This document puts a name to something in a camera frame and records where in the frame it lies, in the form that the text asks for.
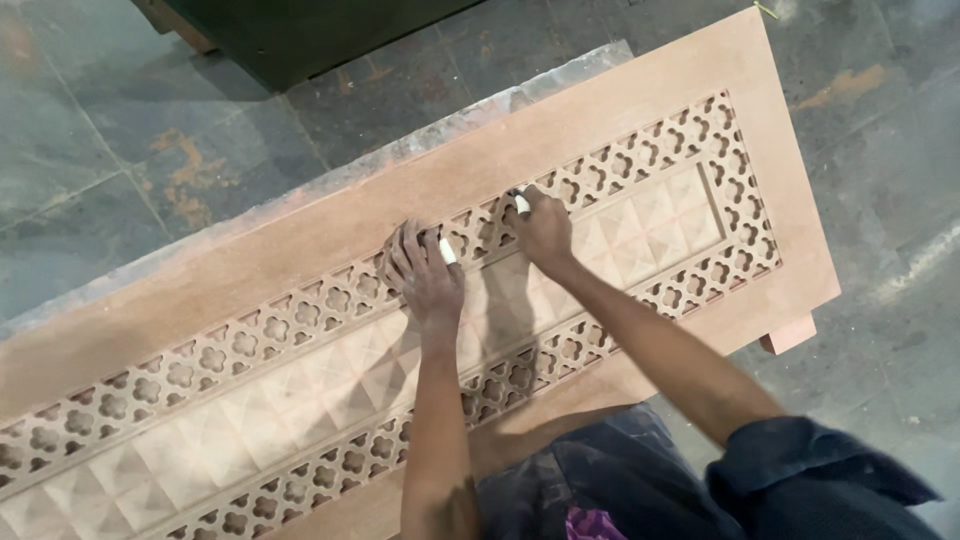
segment carved wooden panel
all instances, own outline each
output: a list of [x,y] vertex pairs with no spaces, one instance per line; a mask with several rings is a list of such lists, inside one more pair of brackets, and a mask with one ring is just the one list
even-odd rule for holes
[[[726,90],[533,179],[574,252],[663,316],[781,264]],[[444,221],[467,271],[458,364],[478,425],[615,348],[516,250],[509,197]],[[0,537],[254,538],[401,466],[420,362],[381,254],[270,299],[0,431]]]

